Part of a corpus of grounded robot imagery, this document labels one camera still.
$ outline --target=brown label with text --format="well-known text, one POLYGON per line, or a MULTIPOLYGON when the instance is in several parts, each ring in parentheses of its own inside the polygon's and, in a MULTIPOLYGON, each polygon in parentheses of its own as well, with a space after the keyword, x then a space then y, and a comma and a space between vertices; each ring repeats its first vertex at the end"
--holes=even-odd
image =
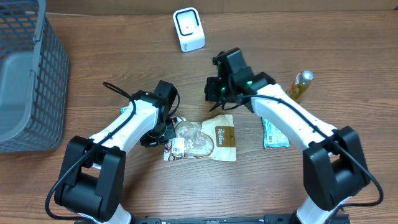
POLYGON ((216 145, 217 147, 235 147, 235 132, 233 127, 216 127, 216 145))

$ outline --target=food package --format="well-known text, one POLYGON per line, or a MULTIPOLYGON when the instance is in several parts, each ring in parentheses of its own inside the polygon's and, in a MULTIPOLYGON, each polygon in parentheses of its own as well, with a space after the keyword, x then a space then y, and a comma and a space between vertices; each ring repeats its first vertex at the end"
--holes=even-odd
POLYGON ((174 117, 176 138, 165 146, 164 160, 201 159, 235 161, 236 144, 232 115, 218 115, 201 123, 174 117))
POLYGON ((287 137, 275 125, 264 118, 262 118, 262 124, 264 125, 264 148, 290 146, 287 137))

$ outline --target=bottle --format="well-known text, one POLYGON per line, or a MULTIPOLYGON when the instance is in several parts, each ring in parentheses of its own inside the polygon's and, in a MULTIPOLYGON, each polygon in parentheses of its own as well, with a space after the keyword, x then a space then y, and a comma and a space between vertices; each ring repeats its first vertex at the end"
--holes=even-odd
POLYGON ((299 73, 294 80, 292 87, 286 90, 291 99, 296 102, 302 100, 304 92, 310 87, 313 73, 309 70, 299 73))

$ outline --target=laundry basket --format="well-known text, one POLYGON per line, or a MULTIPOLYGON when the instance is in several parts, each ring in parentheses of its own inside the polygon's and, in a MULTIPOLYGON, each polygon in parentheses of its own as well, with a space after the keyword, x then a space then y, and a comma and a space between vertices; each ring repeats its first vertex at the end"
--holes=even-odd
POLYGON ((59 147, 68 82, 45 0, 0 0, 0 152, 59 147))

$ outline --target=white and teal packet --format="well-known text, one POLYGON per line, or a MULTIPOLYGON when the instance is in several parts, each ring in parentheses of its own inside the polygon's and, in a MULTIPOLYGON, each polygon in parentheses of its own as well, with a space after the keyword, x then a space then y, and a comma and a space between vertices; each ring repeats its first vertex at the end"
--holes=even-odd
POLYGON ((262 118, 264 126, 264 147, 289 147, 290 143, 287 137, 279 131, 271 122, 262 118))

